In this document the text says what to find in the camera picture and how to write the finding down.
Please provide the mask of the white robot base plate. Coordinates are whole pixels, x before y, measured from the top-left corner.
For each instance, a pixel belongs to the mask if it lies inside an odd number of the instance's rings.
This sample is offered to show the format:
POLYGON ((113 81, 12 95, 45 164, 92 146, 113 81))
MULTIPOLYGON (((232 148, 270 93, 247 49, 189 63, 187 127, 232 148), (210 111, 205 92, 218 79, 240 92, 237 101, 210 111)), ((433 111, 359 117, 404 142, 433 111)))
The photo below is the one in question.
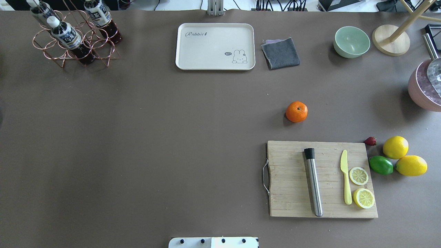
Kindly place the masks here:
POLYGON ((258 248, 257 237, 175 237, 169 248, 258 248))

